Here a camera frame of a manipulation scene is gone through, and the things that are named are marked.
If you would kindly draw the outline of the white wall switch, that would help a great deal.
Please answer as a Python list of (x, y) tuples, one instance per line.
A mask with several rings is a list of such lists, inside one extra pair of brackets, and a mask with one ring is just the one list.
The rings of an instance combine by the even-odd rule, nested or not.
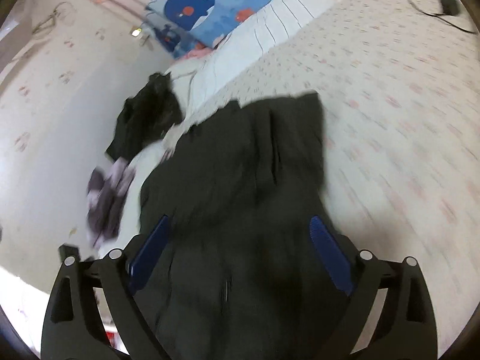
[(150, 38), (150, 32), (142, 27), (132, 27), (129, 34), (141, 47), (143, 47)]

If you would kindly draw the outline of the purple patterned pillow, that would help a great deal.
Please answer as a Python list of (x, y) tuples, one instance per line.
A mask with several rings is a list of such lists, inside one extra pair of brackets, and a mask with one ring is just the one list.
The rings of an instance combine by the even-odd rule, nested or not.
[(96, 167), (87, 186), (87, 239), (99, 250), (103, 243), (118, 237), (120, 221), (135, 171), (118, 158), (107, 173)]

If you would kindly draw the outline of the black puffer jacket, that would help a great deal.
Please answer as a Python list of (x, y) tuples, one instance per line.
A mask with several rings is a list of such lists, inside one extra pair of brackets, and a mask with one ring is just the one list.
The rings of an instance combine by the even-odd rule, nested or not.
[(313, 359), (347, 306), (313, 246), (326, 217), (315, 93), (229, 102), (192, 126), (141, 191), (168, 244), (135, 297), (172, 359)]

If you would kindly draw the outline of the floral bed sheet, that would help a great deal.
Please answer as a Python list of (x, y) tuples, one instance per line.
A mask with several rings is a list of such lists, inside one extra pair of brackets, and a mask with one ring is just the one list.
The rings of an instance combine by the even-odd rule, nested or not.
[(360, 248), (414, 256), (439, 349), (479, 303), (479, 50), (434, 0), (345, 0), (319, 18), (330, 217)]

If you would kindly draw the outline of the whale print blue curtain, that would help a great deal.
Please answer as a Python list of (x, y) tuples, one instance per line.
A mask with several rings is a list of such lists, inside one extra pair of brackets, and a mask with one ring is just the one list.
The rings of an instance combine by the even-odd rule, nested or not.
[(150, 0), (142, 24), (174, 59), (214, 48), (271, 0)]

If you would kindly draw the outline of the black garment pile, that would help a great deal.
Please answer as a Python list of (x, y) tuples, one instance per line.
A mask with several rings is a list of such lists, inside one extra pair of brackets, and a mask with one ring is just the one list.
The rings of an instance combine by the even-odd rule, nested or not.
[(130, 162), (149, 144), (163, 139), (183, 119), (171, 75), (154, 73), (134, 97), (124, 101), (106, 155), (113, 162), (119, 158)]

